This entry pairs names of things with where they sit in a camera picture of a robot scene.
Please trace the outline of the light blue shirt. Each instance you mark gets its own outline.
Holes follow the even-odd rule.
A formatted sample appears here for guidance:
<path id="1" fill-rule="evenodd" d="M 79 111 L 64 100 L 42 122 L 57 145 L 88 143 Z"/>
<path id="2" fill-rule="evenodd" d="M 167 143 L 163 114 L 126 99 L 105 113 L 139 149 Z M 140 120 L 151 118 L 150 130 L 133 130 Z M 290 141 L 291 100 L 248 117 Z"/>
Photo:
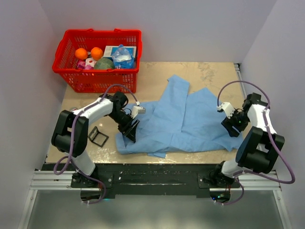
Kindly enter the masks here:
<path id="1" fill-rule="evenodd" d="M 222 126 L 226 116 L 217 112 L 216 96 L 207 88 L 190 94 L 189 86 L 181 77 L 171 76 L 160 100 L 142 103 L 146 112 L 137 116 L 136 141 L 116 135 L 117 151 L 165 157 L 167 152 L 237 149 L 243 138 L 230 137 Z"/>

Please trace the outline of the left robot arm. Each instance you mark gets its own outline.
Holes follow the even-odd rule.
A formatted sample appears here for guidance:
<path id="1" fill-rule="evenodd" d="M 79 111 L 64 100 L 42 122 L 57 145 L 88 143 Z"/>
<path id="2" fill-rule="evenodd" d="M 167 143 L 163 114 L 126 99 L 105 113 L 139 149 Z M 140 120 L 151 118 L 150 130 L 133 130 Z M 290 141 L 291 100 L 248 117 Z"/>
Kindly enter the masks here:
<path id="1" fill-rule="evenodd" d="M 76 173 L 82 177 L 82 182 L 88 187 L 102 186 L 98 176 L 96 165 L 86 151 L 88 142 L 89 126 L 109 116 L 118 125 L 118 130 L 132 142 L 136 141 L 136 128 L 139 123 L 137 115 L 144 114 L 145 108 L 137 101 L 129 113 L 124 108 L 128 104 L 127 96 L 122 92 L 114 95 L 103 94 L 93 103 L 74 110 L 63 110 L 60 112 L 52 138 L 51 144 L 59 151 L 65 153 L 66 163 L 58 170 L 55 164 L 53 172 L 62 174 L 69 164 L 74 165 Z"/>

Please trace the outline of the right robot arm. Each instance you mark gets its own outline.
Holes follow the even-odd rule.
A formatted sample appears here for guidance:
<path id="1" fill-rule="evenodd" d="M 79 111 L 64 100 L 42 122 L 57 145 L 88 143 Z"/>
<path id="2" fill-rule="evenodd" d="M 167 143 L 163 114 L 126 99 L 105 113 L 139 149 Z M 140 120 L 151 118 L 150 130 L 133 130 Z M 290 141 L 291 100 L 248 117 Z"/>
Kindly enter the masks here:
<path id="1" fill-rule="evenodd" d="M 252 127 L 238 148 L 235 159 L 223 161 L 214 169 L 198 174 L 199 187 L 228 187 L 235 182 L 238 175 L 246 171 L 268 174 L 278 158 L 271 141 L 274 140 L 276 146 L 282 149 L 285 139 L 273 127 L 266 127 L 263 115 L 268 114 L 269 109 L 267 103 L 261 100 L 261 95 L 247 95 L 241 111 L 229 102 L 222 103 L 217 111 L 226 114 L 221 124 L 231 137 L 238 137 L 248 124 Z"/>

